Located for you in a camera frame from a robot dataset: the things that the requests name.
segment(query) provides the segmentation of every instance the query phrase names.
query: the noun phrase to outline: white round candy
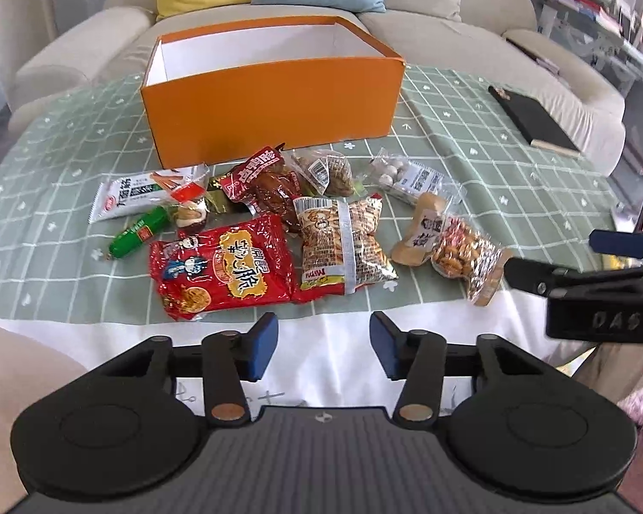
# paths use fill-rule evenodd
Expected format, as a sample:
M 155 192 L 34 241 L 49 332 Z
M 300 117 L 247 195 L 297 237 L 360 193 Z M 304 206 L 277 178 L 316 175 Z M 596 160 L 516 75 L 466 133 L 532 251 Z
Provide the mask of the white round candy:
M 381 177 L 379 177 L 379 183 L 381 185 L 393 185 L 394 181 L 388 174 L 382 174 Z
M 389 164 L 388 166 L 386 166 L 386 169 L 383 171 L 383 173 L 395 179 L 398 176 L 398 168 Z

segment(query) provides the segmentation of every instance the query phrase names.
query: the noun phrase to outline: beige pants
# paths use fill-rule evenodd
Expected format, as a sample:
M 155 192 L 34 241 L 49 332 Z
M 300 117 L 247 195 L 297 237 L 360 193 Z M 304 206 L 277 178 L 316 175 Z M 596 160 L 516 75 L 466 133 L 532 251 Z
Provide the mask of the beige pants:
M 84 372 L 62 353 L 0 329 L 0 514 L 25 494 L 9 448 L 12 423 L 28 405 Z M 617 402 L 643 386 L 643 346 L 602 345 L 574 377 Z

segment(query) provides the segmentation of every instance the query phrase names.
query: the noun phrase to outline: black circular disc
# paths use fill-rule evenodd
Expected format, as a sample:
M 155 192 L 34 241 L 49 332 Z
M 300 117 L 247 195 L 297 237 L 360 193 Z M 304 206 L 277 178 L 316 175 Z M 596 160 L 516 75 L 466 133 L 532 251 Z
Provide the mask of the black circular disc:
M 454 455 L 495 487 L 536 499 L 613 489 L 636 449 L 614 404 L 575 383 L 508 377 L 462 402 L 448 424 Z
M 112 498 L 163 481 L 198 442 L 193 413 L 133 377 L 72 385 L 25 410 L 12 452 L 28 487 L 60 498 Z

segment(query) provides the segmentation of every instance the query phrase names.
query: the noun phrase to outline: green checkered tablecloth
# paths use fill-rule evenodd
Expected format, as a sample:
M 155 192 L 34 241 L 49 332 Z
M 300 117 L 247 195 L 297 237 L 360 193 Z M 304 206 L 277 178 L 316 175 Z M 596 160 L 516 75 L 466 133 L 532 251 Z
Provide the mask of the green checkered tablecloth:
M 147 274 L 145 251 L 104 259 L 110 240 L 130 218 L 87 223 L 101 182 L 160 167 L 140 84 L 135 75 L 61 99 L 0 165 L 0 319 L 168 321 Z M 408 66 L 391 133 L 331 148 L 350 157 L 356 171 L 381 147 L 418 159 L 463 183 L 467 197 L 460 213 L 515 254 L 599 268 L 587 239 L 594 228 L 612 228 L 614 197 L 605 179 L 583 158 L 529 147 L 488 85 L 454 71 Z M 405 233 L 412 212 L 399 200 L 385 200 L 378 233 L 384 249 Z M 463 299 L 462 284 L 441 278 L 429 265 L 397 268 L 397 284 L 272 311 L 299 319 Z M 215 312 L 206 320 L 251 322 L 261 313 Z

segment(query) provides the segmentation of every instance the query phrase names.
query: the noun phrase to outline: desk leg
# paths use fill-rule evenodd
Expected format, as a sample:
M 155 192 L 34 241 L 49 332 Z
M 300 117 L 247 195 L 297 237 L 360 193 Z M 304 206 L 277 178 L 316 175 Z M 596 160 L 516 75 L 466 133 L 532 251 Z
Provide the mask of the desk leg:
M 557 10 L 549 5 L 544 5 L 543 10 L 540 12 L 540 19 L 538 20 L 538 32 L 543 36 L 550 38 L 550 33 L 553 32 L 557 19 Z

